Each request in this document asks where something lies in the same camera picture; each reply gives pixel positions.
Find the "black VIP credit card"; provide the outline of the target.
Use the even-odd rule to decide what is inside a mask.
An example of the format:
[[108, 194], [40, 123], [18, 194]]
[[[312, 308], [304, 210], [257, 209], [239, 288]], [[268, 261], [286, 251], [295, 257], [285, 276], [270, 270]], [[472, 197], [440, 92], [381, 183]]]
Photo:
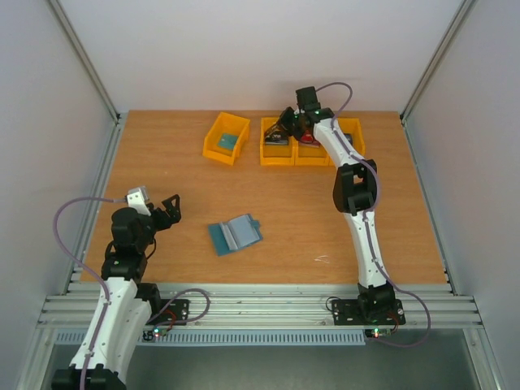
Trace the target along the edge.
[[277, 124], [269, 127], [264, 135], [264, 140], [281, 140], [281, 139], [288, 139], [287, 132], [278, 126]]

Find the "blue card holder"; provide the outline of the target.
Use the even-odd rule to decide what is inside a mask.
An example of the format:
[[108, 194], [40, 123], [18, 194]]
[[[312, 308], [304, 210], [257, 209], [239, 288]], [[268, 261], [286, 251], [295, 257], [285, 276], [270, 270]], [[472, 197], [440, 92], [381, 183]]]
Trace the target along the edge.
[[208, 232], [218, 256], [233, 254], [263, 240], [260, 223], [251, 214], [212, 223], [208, 226]]

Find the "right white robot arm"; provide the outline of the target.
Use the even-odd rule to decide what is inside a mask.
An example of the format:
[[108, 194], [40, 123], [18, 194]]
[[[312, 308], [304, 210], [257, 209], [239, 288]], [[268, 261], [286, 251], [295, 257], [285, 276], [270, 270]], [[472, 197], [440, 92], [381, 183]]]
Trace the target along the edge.
[[314, 86], [296, 91], [297, 109], [287, 107], [267, 132], [266, 140], [279, 144], [284, 138], [320, 144], [336, 167], [332, 192], [335, 208], [347, 221], [357, 257], [358, 291], [353, 306], [365, 324], [389, 320], [405, 323], [401, 302], [385, 270], [375, 228], [378, 204], [377, 166], [358, 153], [340, 128], [337, 115], [321, 106]]

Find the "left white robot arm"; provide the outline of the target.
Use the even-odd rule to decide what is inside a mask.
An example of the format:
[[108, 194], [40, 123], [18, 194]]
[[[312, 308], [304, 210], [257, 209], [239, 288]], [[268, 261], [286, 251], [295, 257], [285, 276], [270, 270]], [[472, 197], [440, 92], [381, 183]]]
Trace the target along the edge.
[[69, 367], [55, 371], [53, 389], [124, 389], [143, 328], [163, 316], [157, 285], [142, 277], [156, 233], [181, 219], [180, 197], [156, 207], [136, 188], [125, 201], [111, 216], [112, 240], [97, 276], [101, 290], [89, 329]]

